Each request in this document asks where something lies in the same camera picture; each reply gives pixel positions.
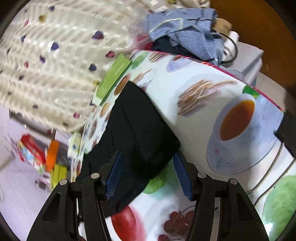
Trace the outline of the green flat box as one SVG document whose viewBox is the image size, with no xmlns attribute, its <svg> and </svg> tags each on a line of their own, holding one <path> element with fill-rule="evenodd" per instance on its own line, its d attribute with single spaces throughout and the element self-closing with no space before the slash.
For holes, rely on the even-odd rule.
<svg viewBox="0 0 296 241">
<path fill-rule="evenodd" d="M 120 54 L 116 58 L 95 90 L 91 102 L 93 105 L 100 106 L 103 104 L 103 102 L 110 95 L 112 89 L 115 87 L 115 85 L 117 85 L 118 81 L 124 75 L 124 73 L 126 73 L 131 64 L 131 60 L 124 56 L 124 54 Z"/>
</svg>

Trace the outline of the blue striped clothing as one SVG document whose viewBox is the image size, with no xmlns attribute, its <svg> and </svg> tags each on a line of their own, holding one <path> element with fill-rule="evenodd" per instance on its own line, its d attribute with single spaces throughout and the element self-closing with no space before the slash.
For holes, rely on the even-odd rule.
<svg viewBox="0 0 296 241">
<path fill-rule="evenodd" d="M 154 51 L 182 55 L 214 65 L 222 61 L 224 41 L 212 24 L 217 13 L 212 8 L 182 8 L 147 15 L 144 29 Z"/>
</svg>

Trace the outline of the black binder clip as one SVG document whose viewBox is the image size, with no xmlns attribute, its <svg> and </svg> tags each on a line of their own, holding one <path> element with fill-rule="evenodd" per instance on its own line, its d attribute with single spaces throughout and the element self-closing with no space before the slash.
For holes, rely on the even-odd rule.
<svg viewBox="0 0 296 241">
<path fill-rule="evenodd" d="M 295 116 L 293 116 L 292 113 L 290 113 L 289 111 L 286 111 L 284 113 L 281 124 L 278 130 L 274 132 L 274 135 L 280 141 L 280 147 L 276 153 L 276 156 L 274 157 L 274 160 L 272 161 L 272 163 L 270 164 L 269 168 L 264 173 L 262 178 L 259 180 L 259 182 L 252 189 L 247 191 L 247 195 L 254 193 L 263 184 L 263 182 L 266 180 L 266 178 L 269 176 L 272 169 L 276 165 L 278 158 L 280 157 L 281 151 L 284 147 L 293 157 L 293 160 L 287 166 L 287 168 L 281 173 L 281 175 L 255 200 L 254 207 L 256 207 L 260 200 L 262 200 L 262 198 L 266 196 L 274 188 L 274 186 L 281 180 L 281 178 L 283 178 L 288 173 L 288 171 L 292 168 L 292 166 L 295 163 Z"/>
</svg>

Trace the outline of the tissue pack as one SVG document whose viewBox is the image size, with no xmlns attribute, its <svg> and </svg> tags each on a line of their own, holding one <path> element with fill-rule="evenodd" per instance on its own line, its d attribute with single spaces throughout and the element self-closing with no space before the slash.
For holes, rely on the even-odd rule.
<svg viewBox="0 0 296 241">
<path fill-rule="evenodd" d="M 75 132 L 70 138 L 69 138 L 69 143 L 68 143 L 68 152 L 67 156 L 70 159 L 76 159 L 79 150 L 80 150 L 80 144 L 82 140 L 82 134 L 79 132 Z"/>
</svg>

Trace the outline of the red cartoon package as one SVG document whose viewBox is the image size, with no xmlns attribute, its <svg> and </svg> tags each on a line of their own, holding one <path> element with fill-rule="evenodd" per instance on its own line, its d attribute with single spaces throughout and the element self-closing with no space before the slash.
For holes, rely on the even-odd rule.
<svg viewBox="0 0 296 241">
<path fill-rule="evenodd" d="M 46 166 L 45 150 L 35 141 L 30 134 L 22 135 L 18 148 L 20 149 L 21 159 L 32 165 L 34 169 L 42 173 Z"/>
</svg>

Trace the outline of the black pants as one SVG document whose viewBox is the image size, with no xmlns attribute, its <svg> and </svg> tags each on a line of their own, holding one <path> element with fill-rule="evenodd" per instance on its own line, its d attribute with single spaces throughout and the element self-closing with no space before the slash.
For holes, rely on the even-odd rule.
<svg viewBox="0 0 296 241">
<path fill-rule="evenodd" d="M 106 217 L 122 211 L 140 195 L 180 148 L 180 141 L 146 93 L 128 82 L 111 110 L 98 144 L 83 157 L 77 177 L 84 180 L 108 163 L 115 151 L 123 158 L 114 195 L 102 207 Z"/>
</svg>

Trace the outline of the heart pattern curtain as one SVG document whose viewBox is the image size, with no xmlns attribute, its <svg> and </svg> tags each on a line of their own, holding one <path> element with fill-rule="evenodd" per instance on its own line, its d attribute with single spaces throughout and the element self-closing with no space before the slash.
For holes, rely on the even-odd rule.
<svg viewBox="0 0 296 241">
<path fill-rule="evenodd" d="M 210 1 L 1 1 L 1 105 L 66 132 L 92 110 L 96 84 L 133 48 L 150 13 Z"/>
</svg>

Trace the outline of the yellow-green shoe box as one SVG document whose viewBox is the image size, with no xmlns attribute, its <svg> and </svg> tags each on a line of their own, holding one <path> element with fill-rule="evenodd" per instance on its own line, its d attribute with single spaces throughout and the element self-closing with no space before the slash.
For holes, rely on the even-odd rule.
<svg viewBox="0 0 296 241">
<path fill-rule="evenodd" d="M 62 179 L 67 178 L 67 167 L 60 164 L 55 164 L 53 171 L 51 172 L 51 185 L 55 188 L 56 185 Z"/>
</svg>

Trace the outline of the orange box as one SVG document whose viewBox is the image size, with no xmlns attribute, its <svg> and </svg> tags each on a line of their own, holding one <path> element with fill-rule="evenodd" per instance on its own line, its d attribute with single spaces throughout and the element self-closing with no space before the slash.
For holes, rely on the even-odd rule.
<svg viewBox="0 0 296 241">
<path fill-rule="evenodd" d="M 59 150 L 60 143 L 52 140 L 47 150 L 46 156 L 46 171 L 51 172 L 54 169 L 56 158 Z"/>
</svg>

